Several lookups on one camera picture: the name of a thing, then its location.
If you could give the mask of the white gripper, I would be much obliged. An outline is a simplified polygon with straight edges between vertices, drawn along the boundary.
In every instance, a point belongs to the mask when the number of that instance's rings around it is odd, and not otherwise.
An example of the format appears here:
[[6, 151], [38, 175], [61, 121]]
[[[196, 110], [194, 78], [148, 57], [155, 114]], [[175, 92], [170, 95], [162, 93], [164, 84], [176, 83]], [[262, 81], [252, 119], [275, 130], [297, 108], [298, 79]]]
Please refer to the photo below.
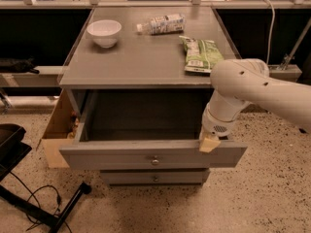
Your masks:
[[218, 137], [228, 136], [234, 126], [234, 122], [221, 121], [213, 117], [208, 110], [202, 114], [202, 131], [199, 136], [199, 150], [211, 152], [221, 141]]

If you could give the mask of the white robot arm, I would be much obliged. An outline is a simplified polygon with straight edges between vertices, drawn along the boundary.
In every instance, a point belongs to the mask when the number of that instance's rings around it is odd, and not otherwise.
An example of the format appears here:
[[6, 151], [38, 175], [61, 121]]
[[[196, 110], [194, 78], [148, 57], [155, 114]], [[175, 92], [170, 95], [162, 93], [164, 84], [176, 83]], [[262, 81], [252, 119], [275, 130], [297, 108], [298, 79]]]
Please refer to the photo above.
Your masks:
[[210, 152], [230, 134], [242, 110], [256, 104], [311, 132], [311, 86], [271, 78], [259, 59], [227, 59], [210, 74], [214, 92], [202, 115], [199, 150]]

